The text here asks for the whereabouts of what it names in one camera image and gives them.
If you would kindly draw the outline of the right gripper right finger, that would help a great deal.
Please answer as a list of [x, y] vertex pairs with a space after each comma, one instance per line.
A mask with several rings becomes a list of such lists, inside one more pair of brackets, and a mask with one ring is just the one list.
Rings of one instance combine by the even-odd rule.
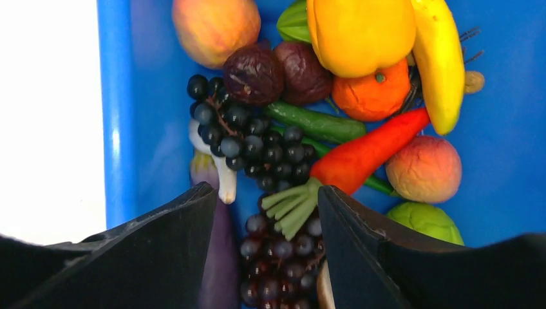
[[545, 235], [480, 248], [411, 230], [333, 186], [318, 207], [337, 308], [544, 308]]

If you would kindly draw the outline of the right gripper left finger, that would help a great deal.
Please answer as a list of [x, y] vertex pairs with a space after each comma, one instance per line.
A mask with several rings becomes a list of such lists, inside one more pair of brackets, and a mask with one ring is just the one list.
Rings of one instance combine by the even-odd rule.
[[79, 243], [1, 238], [2, 308], [194, 308], [217, 192], [202, 182]]

